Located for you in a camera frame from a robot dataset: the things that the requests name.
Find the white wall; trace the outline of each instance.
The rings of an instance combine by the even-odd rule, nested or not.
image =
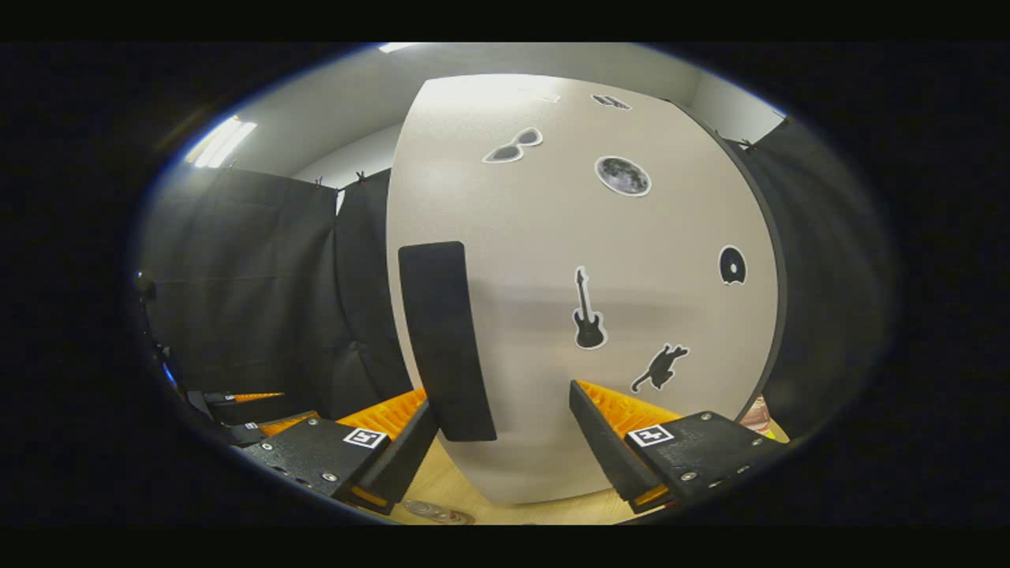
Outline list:
[[[313,182],[320,177],[326,187],[337,189],[358,181],[355,172],[364,171],[366,176],[393,167],[393,153],[396,151],[396,140],[400,137],[403,123],[394,124],[384,130],[379,130],[348,144],[347,146],[328,154],[298,172],[293,178]],[[336,198],[336,211],[340,212],[343,204],[343,193]]]
[[[785,112],[710,73],[702,72],[689,107],[724,138],[756,143],[782,122]]]

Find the orange ridged pad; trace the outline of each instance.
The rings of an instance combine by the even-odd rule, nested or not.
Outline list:
[[[304,414],[298,414],[297,416],[291,416],[290,418],[282,418],[271,422],[262,422],[259,425],[260,430],[267,436],[277,436],[304,419],[318,417],[319,413],[312,410],[311,412],[305,412]]]
[[[344,416],[336,420],[336,423],[384,432],[389,435],[390,442],[393,442],[426,398],[424,389],[418,388]]]
[[[648,402],[642,402],[616,390],[585,381],[576,382],[586,391],[586,394],[593,400],[593,404],[596,404],[607,423],[614,429],[617,437],[621,440],[624,440],[624,436],[632,430],[648,428],[683,417],[676,412],[671,412]]]
[[[248,402],[249,400],[259,400],[260,398],[271,398],[273,396],[284,396],[283,392],[258,392],[255,394],[236,394],[235,402]]]

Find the black curtain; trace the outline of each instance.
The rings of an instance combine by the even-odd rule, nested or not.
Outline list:
[[[899,259],[871,188],[810,128],[791,119],[750,149],[729,146],[784,249],[786,324],[765,398],[799,438],[853,400],[889,349]]]
[[[409,390],[388,307],[384,179],[347,191],[350,226],[337,229],[332,188],[188,165],[167,176],[138,270],[156,282],[152,329],[187,388],[284,391],[292,411],[328,418]]]

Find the white curved board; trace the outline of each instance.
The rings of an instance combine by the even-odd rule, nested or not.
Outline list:
[[[503,152],[500,163],[485,160],[530,127],[542,139]],[[601,174],[606,157],[645,176],[636,182],[621,163]],[[681,414],[735,418],[756,395],[779,302],[769,224],[729,156],[668,102],[526,75],[424,84],[397,144],[387,214],[393,313],[415,387],[422,384],[397,251],[446,241],[466,247],[498,439],[442,444],[493,503],[610,487],[569,410],[572,379]],[[723,259],[726,250],[738,255]],[[579,267],[590,312],[602,313],[605,332],[605,343],[588,349],[577,345],[573,320],[582,310]],[[734,275],[743,282],[727,284]],[[660,369],[633,393],[664,350],[674,375]]]

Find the wooden table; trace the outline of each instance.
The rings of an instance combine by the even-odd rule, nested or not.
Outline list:
[[[789,442],[775,420],[772,420],[772,433],[777,441]],[[493,505],[460,472],[437,439],[432,442],[404,498],[469,513],[477,519],[477,525],[614,525],[651,512],[634,514],[613,489],[556,501]],[[389,518],[404,525],[438,525],[411,513],[402,504],[393,508]]]

